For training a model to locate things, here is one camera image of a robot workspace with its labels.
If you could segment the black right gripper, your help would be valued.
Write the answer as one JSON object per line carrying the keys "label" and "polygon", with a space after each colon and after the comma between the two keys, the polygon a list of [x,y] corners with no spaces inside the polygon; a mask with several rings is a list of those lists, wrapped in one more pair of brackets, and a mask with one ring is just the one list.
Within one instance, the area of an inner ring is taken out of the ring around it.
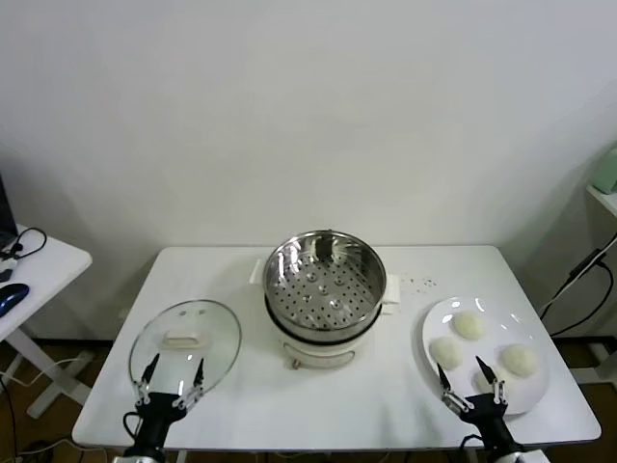
{"label": "black right gripper", "polygon": [[512,447],[515,440],[503,419],[507,408],[505,379],[479,356],[475,359],[479,366],[476,386],[483,395],[465,398],[455,393],[442,365],[437,364],[442,402],[453,413],[461,413],[460,419],[479,431],[485,447]]}

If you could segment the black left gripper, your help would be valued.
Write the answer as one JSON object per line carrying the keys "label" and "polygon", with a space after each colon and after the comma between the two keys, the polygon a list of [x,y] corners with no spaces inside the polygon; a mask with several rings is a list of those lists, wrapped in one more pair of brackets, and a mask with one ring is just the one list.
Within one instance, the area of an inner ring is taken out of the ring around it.
{"label": "black left gripper", "polygon": [[136,393],[135,405],[141,424],[135,444],[141,447],[163,447],[170,427],[186,417],[186,409],[192,409],[205,395],[203,386],[203,360],[200,360],[193,385],[181,396],[168,393],[148,395],[149,382],[155,372],[160,355],[156,354],[146,366],[141,379],[133,382]]}

